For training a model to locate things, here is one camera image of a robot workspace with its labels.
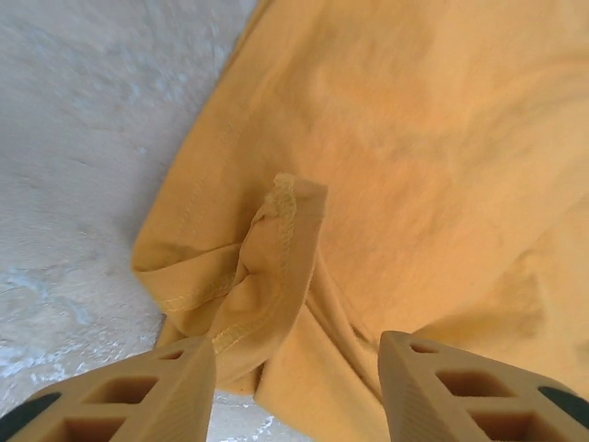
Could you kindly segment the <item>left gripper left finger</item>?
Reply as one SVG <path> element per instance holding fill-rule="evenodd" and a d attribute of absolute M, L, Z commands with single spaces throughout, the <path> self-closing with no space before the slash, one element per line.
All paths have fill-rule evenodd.
<path fill-rule="evenodd" d="M 203 441 L 214 349 L 192 337 L 37 391 L 4 415 L 4 441 Z"/>

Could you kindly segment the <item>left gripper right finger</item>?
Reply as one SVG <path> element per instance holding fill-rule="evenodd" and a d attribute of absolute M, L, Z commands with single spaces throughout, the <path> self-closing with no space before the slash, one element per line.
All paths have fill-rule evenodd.
<path fill-rule="evenodd" d="M 558 381 L 401 331 L 378 374 L 394 441 L 585 441 L 588 402 Z"/>

